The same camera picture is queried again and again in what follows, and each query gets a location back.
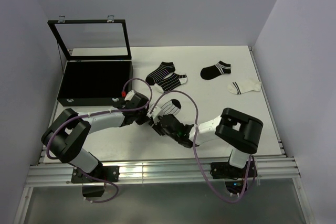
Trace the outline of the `white sock black thin stripes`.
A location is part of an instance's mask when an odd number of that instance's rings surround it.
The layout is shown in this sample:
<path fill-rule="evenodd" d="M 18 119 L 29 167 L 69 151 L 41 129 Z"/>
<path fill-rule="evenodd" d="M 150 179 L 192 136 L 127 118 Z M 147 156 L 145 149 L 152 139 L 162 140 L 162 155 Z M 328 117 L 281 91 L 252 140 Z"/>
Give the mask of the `white sock black thin stripes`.
<path fill-rule="evenodd" d="M 160 107 L 159 116 L 172 114 L 176 116 L 181 110 L 181 103 L 177 99 L 171 99 Z"/>

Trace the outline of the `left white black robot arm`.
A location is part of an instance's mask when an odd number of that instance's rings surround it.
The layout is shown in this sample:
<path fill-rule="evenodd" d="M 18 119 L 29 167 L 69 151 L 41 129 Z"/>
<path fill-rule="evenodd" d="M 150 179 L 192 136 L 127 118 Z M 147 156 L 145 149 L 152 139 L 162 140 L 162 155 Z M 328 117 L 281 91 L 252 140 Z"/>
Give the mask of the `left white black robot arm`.
<path fill-rule="evenodd" d="M 108 128 L 140 122 L 147 114 L 148 102 L 146 96 L 129 92 L 122 102 L 108 111 L 89 115 L 65 109 L 44 132 L 41 142 L 56 159 L 82 170 L 89 181 L 106 180 L 113 173 L 107 172 L 103 164 L 83 148 L 87 136 Z"/>

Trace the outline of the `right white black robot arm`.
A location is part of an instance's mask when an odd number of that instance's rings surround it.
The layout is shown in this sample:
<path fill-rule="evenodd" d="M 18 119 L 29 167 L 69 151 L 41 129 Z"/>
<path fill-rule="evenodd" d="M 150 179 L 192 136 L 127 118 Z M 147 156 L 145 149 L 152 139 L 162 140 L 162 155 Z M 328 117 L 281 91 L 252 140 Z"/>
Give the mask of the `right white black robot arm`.
<path fill-rule="evenodd" d="M 232 108 L 225 108 L 216 118 L 196 124 L 183 124 L 174 114 L 167 114 L 156 106 L 149 109 L 150 126 L 161 136 L 167 135 L 186 148 L 221 139 L 232 147 L 227 164 L 228 173 L 240 176 L 251 154 L 258 149 L 263 122 Z"/>

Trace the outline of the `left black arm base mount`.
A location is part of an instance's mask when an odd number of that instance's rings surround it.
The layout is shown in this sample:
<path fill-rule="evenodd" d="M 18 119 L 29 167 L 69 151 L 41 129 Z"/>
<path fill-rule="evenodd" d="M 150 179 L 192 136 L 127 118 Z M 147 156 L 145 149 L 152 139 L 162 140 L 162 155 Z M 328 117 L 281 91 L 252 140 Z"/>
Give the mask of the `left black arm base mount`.
<path fill-rule="evenodd" d="M 119 193 L 119 187 L 116 185 L 119 180 L 119 170 L 119 166 L 99 165 L 92 172 L 84 173 L 81 169 L 74 168 L 70 182 L 82 184 L 82 195 L 85 200 L 91 200 L 95 203 L 107 202 L 116 198 Z M 113 186 L 115 192 L 110 198 L 101 200 L 107 185 Z"/>

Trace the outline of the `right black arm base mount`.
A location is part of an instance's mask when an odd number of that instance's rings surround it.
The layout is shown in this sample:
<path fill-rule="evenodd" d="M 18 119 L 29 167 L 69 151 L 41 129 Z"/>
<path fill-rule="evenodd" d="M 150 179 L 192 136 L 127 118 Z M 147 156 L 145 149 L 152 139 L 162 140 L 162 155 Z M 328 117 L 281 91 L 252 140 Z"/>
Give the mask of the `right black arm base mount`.
<path fill-rule="evenodd" d="M 247 163 L 244 168 L 240 169 L 231 166 L 229 162 L 211 163 L 210 175 L 212 179 L 229 179 L 225 186 L 230 196 L 239 197 L 243 192 Z"/>

